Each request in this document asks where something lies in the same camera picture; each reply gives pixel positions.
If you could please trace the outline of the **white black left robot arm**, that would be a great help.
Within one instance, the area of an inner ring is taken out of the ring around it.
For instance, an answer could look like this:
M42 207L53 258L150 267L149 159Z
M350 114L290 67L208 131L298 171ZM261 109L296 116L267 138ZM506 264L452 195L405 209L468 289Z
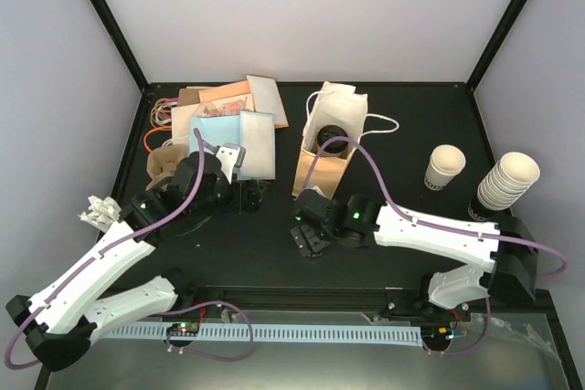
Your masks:
M49 371L76 363L103 335L151 315L185 316L203 310L196 287L179 268L164 269L144 284L111 296L106 290L166 240L203 226L216 213L253 213L268 187L240 181L233 152L191 153L174 173L136 195L102 238L60 278L32 295L16 295L5 306L17 332L5 350L5 365L23 338L33 364Z

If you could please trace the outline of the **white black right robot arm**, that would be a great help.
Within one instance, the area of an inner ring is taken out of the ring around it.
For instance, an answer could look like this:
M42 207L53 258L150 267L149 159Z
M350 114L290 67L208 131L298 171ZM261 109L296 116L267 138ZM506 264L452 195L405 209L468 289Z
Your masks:
M319 255L331 243L362 248L367 237L385 248L408 248L460 262L435 272L415 298L418 314L438 319L447 310L480 299L531 304L536 298L537 251L517 243L492 222L473 223L392 208L363 195L345 204L316 188L294 202L292 235L305 257Z

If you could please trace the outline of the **brown paper takeout bag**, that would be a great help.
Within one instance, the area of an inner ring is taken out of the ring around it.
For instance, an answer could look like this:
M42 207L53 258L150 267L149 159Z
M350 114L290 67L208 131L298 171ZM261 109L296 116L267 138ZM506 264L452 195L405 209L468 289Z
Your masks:
M399 123L380 114L368 111L367 94L359 94L356 87L326 81L312 93L305 103L306 123L293 182L292 195L318 187L322 195L331 199L339 186L356 147L345 143L339 153L319 149L318 133L327 126L341 130L341 134L356 142L368 134L390 134L399 129Z

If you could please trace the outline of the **black plastic cup lid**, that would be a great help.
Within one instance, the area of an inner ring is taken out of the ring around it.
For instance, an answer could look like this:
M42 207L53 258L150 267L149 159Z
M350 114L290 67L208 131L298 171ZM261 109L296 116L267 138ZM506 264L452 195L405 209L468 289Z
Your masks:
M341 156L348 146L346 136L347 133L342 127L333 124L325 125L317 133L317 147L323 148L324 154Z

